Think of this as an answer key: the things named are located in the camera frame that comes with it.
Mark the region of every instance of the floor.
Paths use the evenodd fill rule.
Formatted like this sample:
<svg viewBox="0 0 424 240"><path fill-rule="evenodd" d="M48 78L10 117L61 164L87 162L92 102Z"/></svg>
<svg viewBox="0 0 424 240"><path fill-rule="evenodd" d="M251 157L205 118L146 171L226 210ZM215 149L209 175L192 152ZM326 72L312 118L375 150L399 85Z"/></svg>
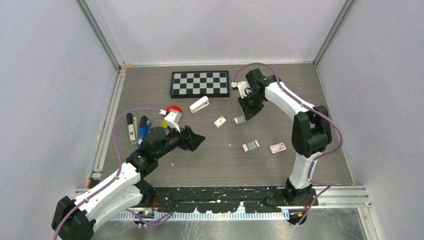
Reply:
<svg viewBox="0 0 424 240"><path fill-rule="evenodd" d="M356 208L312 209L305 224L299 228L284 220L168 221L140 229L134 225L130 221L108 221L95 233L93 240L367 239Z"/></svg>
<svg viewBox="0 0 424 240"><path fill-rule="evenodd" d="M159 167L146 180L157 187L186 186L281 186L290 175L295 161L295 150L291 146L292 122L272 102L265 102L263 110L247 123L236 124L235 117L243 115L237 102L238 91L230 97L210 98L209 106L198 113L191 113L189 106L197 99L170 98L171 73L178 71L229 70L233 78L242 65L215 66L160 66L129 68L123 84L116 116L125 111L141 107L164 109L171 105L182 108L179 125L188 125L199 135L206 137L194 151L175 149L159 160ZM318 75L312 64L276 64L285 85L305 101L327 107ZM266 76L272 75L259 67ZM253 69L242 71L237 78ZM137 119L146 115L152 127L159 126L163 118L154 112L133 112ZM217 128L214 121L224 116L227 122ZM338 138L332 130L333 142L327 147L334 149ZM116 139L120 153L125 159L136 146L130 143L126 120L117 125ZM260 147L244 152L242 144L257 140ZM269 146L285 143L287 151L272 155ZM118 167L114 141L109 142L102 178L112 174ZM349 185L352 179L341 151L322 158L313 175L314 180L324 183Z"/></svg>

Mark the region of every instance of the red object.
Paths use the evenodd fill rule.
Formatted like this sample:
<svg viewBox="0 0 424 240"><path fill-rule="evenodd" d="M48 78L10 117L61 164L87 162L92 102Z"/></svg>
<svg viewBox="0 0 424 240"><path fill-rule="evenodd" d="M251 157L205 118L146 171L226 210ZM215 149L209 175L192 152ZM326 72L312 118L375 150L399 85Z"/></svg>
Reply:
<svg viewBox="0 0 424 240"><path fill-rule="evenodd" d="M183 113L183 110L181 110L181 108L179 106L169 106L169 107L165 108L165 110L167 112L169 112L171 110L176 110L176 111L178 111L180 113Z"/></svg>

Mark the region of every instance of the metal frame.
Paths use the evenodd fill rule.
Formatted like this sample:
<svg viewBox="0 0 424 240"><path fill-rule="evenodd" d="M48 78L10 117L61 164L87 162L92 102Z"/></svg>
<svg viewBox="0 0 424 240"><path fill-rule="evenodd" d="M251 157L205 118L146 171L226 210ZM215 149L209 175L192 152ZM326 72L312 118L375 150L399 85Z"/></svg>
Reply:
<svg viewBox="0 0 424 240"><path fill-rule="evenodd" d="M201 63L165 63L165 64L139 64L134 68L151 68L151 67L193 67L193 66L227 66L227 65L248 65L251 61L235 61L235 62L201 62ZM266 64L311 64L313 61L267 61Z"/></svg>
<svg viewBox="0 0 424 240"><path fill-rule="evenodd" d="M103 130L99 136L99 141L93 158L90 175L87 181L91 179L99 179L102 175L103 165L105 164L106 152L108 150L109 141L111 140L112 129L117 114L118 103L121 97L122 88L126 76L126 69L121 69L116 78L113 90L110 96L109 105L107 106L106 116L103 122Z"/></svg>
<svg viewBox="0 0 424 240"><path fill-rule="evenodd" d="M325 186L315 186L313 187L315 191L320 193L322 190L324 190ZM88 189L77 189L76 195L80 195L84 193L85 191L88 191ZM356 208L361 210L361 217L369 216L368 210L372 208L373 206L370 203L370 199L368 197L367 191L365 190L365 186L355 186L355 185L339 185L339 186L333 186L326 192L324 192L318 199L318 205L312 206L312 209L351 209ZM299 209L299 206L280 206L279 207L282 210L282 213L284 213L283 210L295 210ZM148 207L133 207L131 208L133 211L150 211L151 208ZM243 203L240 204L237 211L234 213L229 213L225 216L222 214L216 213L212 214L209 213L203 213L207 214L208 216L201 216L202 213L199 213L197 211L193 213L184 213L184 214L176 214L171 220L172 221L189 221L189 220L195 220L198 221L200 218L207 219L209 221L221 221L223 218L226 220L234 219L242 219L242 220L272 220L274 218L280 218L284 216L276 216L272 215L271 213L264 213L264 214L247 214L244 213L245 207ZM115 216L111 221L133 221L135 218L131 214L127 214L126 212L122 212Z"/></svg>
<svg viewBox="0 0 424 240"><path fill-rule="evenodd" d="M340 12L337 15L337 18L334 22L334 24L331 27L330 32L328 33L327 37L324 40L324 43L322 44L321 48L318 51L318 54L315 57L315 60L313 61L313 65L318 66L321 59L323 58L324 54L326 53L328 47L330 46L334 36L336 35L337 31L340 29L340 26L346 19L346 16L348 15L349 11L352 8L352 5L356 2L356 0L346 0L343 4L343 7L341 8Z"/></svg>
<svg viewBox="0 0 424 240"><path fill-rule="evenodd" d="M363 229L367 239L378 240L382 239L377 231L377 221L374 216L374 208L358 208L360 221L362 222Z"/></svg>
<svg viewBox="0 0 424 240"><path fill-rule="evenodd" d="M94 32L94 35L97 37L98 41L100 42L100 45L103 47L104 51L107 54L107 57L112 62L113 66L116 70L119 70L121 68L117 58L115 57L111 47L108 44L108 41L106 41L105 35L103 34L102 30L99 27L99 24L97 23L96 19L93 16L93 13L91 12L89 6L87 5L85 0L75 0L75 2L78 4L79 8L81 9L81 12L84 14L84 17L87 19L88 24L90 25L91 29Z"/></svg>

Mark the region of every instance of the gray table surface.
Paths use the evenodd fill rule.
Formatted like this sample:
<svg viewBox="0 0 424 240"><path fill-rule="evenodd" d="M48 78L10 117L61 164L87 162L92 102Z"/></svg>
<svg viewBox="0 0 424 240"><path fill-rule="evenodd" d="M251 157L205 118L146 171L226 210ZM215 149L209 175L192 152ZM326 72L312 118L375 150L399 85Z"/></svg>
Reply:
<svg viewBox="0 0 424 240"><path fill-rule="evenodd" d="M159 167L146 180L156 187L183 186L272 186L284 185L295 161L295 150L291 145L292 122L272 102L265 102L263 110L247 123L236 124L235 117L243 115L237 102L239 94L231 91L230 97L210 98L209 106L198 113L191 113L189 106L197 98L170 98L171 73L177 71L229 70L233 78L242 65L215 66L161 66L129 68L123 84L116 116L125 111L151 107L164 109L176 105L182 108L183 115L179 125L188 125L192 130L206 137L200 147L194 151L175 149L159 160ZM327 103L312 64L276 64L279 77L285 85L299 97L313 105ZM238 81L254 67L243 70ZM259 67L266 76L271 71ZM152 127L160 126L163 117L155 112L133 112L139 120L146 115L152 121ZM219 117L226 118L220 128L214 125ZM333 142L327 147L334 149L338 138L332 130ZM136 149L130 144L126 120L117 125L117 142L122 159ZM257 140L258 149L244 152L242 144ZM269 146L285 143L287 151L272 155ZM108 145L102 178L112 174L118 167L114 141ZM324 157L318 162L313 175L314 180L348 185L352 179L341 151Z"/></svg>

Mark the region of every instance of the red and white box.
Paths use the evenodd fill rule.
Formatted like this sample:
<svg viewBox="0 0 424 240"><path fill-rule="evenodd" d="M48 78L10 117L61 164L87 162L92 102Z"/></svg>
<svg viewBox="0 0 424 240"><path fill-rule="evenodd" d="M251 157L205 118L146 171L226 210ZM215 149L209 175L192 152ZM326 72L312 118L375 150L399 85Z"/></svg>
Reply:
<svg viewBox="0 0 424 240"><path fill-rule="evenodd" d="M272 146L269 146L269 149L271 150L272 154L277 154L277 153L281 153L287 150L286 146L284 145L284 143L278 143Z"/></svg>

